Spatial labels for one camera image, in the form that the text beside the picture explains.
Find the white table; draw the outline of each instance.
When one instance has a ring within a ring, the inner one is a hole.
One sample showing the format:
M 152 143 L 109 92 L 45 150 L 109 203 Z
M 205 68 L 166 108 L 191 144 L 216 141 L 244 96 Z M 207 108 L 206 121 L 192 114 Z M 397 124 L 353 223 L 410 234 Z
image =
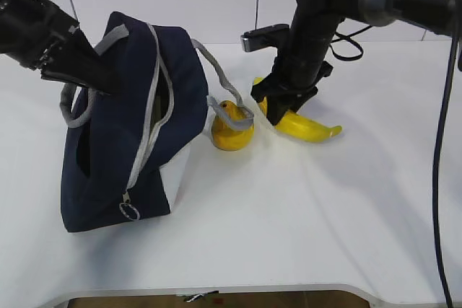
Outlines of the white table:
M 59 84 L 1 58 L 0 307 L 81 296 L 338 289 L 373 304 L 443 302 L 431 227 L 431 166 L 449 43 L 367 43 L 304 115 L 344 134 L 306 144 L 257 113 L 250 146 L 199 136 L 170 216 L 68 234 L 59 212 L 65 126 Z M 272 50 L 210 45 L 250 99 Z M 210 88 L 218 87 L 205 64 Z M 441 174 L 446 271 L 462 302 L 462 109 L 456 75 Z

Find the navy blue bag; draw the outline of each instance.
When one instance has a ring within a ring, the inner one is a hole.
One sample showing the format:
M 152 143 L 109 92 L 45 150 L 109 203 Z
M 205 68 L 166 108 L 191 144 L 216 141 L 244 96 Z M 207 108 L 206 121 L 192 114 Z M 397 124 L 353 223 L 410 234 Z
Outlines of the navy blue bag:
M 83 89 L 65 116 L 61 214 L 69 232 L 169 214 L 160 167 L 202 131 L 207 115 L 204 71 L 184 29 L 114 12 L 95 50 L 118 72 L 121 91 Z M 65 86 L 62 110 L 74 93 Z

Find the floor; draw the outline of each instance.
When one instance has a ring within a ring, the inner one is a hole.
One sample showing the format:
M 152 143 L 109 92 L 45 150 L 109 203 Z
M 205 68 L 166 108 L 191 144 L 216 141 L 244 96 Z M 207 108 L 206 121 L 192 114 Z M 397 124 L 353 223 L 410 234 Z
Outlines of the floor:
M 369 308 L 343 291 L 299 291 L 258 294 L 210 294 L 192 303 L 185 297 L 130 296 L 75 299 L 69 308 Z

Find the yellow rubber duck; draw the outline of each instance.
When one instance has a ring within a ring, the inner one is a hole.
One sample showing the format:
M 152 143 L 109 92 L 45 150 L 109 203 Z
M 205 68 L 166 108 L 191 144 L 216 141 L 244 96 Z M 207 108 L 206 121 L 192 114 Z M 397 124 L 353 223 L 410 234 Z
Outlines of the yellow rubber duck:
M 245 119 L 245 114 L 232 101 L 226 100 L 219 104 L 233 120 Z M 238 151 L 247 146 L 253 137 L 254 125 L 245 131 L 234 131 L 218 116 L 212 123 L 212 138 L 214 145 L 224 151 Z

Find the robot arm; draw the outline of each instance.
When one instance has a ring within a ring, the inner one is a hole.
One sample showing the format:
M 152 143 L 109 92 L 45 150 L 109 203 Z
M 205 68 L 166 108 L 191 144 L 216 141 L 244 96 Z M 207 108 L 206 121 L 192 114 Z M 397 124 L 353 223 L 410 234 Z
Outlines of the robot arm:
M 324 61 L 337 27 L 346 18 L 383 27 L 395 20 L 453 34 L 455 0 L 297 0 L 290 27 L 276 25 L 242 36 L 247 52 L 274 46 L 278 54 L 271 73 L 253 87 L 252 97 L 268 101 L 267 118 L 276 125 L 288 110 L 295 112 L 316 95 L 316 84 L 330 75 Z
M 51 0 L 0 0 L 0 53 L 47 80 L 112 94 L 118 77 L 93 50 L 76 19 Z

